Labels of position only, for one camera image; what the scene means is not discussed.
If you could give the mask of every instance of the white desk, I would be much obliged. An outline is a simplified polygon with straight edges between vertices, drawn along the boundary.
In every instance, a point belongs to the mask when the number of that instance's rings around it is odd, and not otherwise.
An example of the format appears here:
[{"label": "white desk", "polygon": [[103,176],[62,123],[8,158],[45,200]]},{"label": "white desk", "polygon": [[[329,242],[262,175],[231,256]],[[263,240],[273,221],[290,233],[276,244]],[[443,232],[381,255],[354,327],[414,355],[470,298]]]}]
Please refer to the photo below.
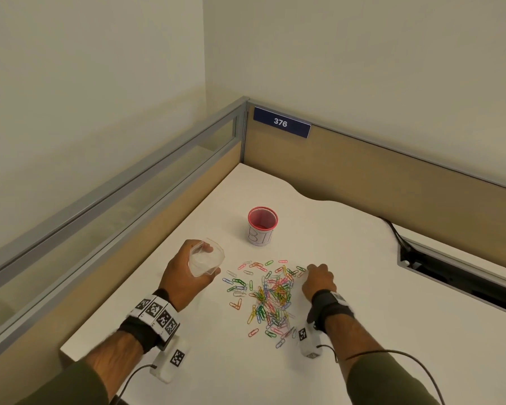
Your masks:
[{"label": "white desk", "polygon": [[[279,216],[271,244],[262,248],[246,238],[247,213],[260,205]],[[182,312],[180,334],[193,343],[191,354],[169,385],[148,370],[135,375],[123,396],[130,405],[349,404],[331,352],[325,349],[321,358],[310,360],[300,355],[297,339],[276,349],[276,339],[264,335],[263,327],[249,338],[257,327],[255,320],[247,325],[254,299],[245,297],[240,311],[229,306],[237,298],[221,281],[227,270],[237,273],[243,261],[281,259],[289,260],[290,267],[328,264],[338,291],[361,323],[385,348],[424,362],[447,404],[506,405],[505,312],[399,267],[396,240],[378,218],[344,204],[308,199],[283,180],[243,164],[84,323],[62,352],[75,361],[86,355],[157,287],[183,240],[204,237],[216,240],[226,259],[222,274]],[[257,285],[263,273],[251,271]],[[305,319],[308,310],[299,291],[303,279],[296,281],[292,293],[290,312],[296,322]],[[141,365],[155,355],[152,350]],[[417,364],[405,357],[397,360],[436,395]]]}]

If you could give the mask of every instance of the red cup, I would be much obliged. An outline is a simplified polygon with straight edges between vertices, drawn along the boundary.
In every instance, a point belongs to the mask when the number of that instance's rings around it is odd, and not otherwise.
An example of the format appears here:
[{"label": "red cup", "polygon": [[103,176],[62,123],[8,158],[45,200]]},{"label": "red cup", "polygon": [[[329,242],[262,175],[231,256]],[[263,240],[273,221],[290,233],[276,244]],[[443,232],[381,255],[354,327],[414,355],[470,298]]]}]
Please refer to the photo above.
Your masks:
[{"label": "red cup", "polygon": [[272,232],[277,226],[278,218],[269,207],[258,206],[249,211],[249,234],[251,244],[265,246],[272,239]]}]

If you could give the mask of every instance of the number plate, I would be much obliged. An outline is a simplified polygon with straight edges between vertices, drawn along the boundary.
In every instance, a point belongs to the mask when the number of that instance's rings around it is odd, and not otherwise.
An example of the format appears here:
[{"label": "number plate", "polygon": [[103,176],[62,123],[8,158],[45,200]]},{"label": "number plate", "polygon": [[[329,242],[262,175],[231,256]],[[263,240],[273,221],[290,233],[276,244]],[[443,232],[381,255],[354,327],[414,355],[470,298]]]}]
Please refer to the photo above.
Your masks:
[{"label": "number plate", "polygon": [[309,131],[311,129],[310,123],[287,118],[286,116],[279,115],[259,107],[255,107],[253,120],[293,133],[294,135],[298,135],[303,138],[307,138],[309,136]]}]

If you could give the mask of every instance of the clear plastic container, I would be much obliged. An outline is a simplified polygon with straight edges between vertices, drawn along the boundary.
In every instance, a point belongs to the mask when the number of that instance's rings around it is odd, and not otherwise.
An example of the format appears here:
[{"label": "clear plastic container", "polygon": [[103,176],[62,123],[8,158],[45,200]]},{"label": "clear plastic container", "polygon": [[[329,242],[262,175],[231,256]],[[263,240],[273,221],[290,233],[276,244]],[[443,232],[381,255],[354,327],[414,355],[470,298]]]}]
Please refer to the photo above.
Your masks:
[{"label": "clear plastic container", "polygon": [[209,238],[203,239],[189,252],[189,269],[195,277],[212,274],[225,260],[225,252]]}]

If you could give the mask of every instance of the wristband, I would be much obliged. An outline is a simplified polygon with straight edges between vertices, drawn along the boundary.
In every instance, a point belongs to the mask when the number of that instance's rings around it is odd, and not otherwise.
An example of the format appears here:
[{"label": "wristband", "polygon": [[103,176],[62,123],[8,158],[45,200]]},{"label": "wristband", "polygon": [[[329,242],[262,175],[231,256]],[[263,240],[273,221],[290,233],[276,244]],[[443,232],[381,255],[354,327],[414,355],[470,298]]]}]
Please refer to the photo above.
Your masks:
[{"label": "wristband", "polygon": [[145,354],[155,346],[165,349],[180,326],[178,312],[168,300],[169,293],[162,288],[147,295],[118,329],[132,334]]},{"label": "wristband", "polygon": [[308,323],[314,323],[315,329],[326,333],[324,322],[331,315],[346,314],[354,318],[354,312],[341,295],[337,292],[324,289],[319,290],[311,299],[311,310],[308,314]]}]

